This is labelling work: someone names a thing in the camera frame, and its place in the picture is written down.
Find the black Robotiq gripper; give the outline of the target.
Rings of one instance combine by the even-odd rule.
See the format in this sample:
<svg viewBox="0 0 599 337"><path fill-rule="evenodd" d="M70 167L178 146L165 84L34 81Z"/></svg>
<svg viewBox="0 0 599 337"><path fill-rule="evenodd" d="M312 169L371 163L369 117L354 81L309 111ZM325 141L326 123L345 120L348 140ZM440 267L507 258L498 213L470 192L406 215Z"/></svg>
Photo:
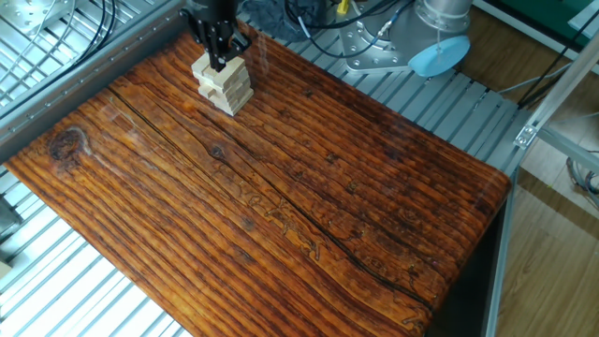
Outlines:
<svg viewBox="0 0 599 337"><path fill-rule="evenodd" d="M252 44L251 39L239 31L237 26L237 0L187 0L187 8L181 16L186 18L197 44L202 44L209 55L213 70L222 70L226 63L244 53ZM222 23L215 34L215 25Z"/></svg>

